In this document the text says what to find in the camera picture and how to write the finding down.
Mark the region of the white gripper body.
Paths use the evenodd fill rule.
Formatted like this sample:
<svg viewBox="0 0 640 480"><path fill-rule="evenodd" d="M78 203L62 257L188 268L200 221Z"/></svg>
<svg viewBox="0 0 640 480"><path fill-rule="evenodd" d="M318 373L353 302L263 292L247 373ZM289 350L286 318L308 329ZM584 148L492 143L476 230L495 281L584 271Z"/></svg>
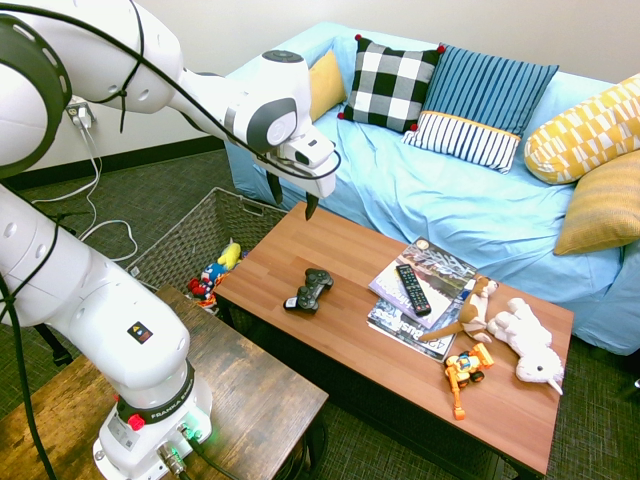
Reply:
<svg viewBox="0 0 640 480"><path fill-rule="evenodd" d="M335 151L319 161L310 160L299 152L293 158L278 157L270 152L266 156L256 156L255 163L280 180L286 180L318 198L328 197L335 189Z"/></svg>

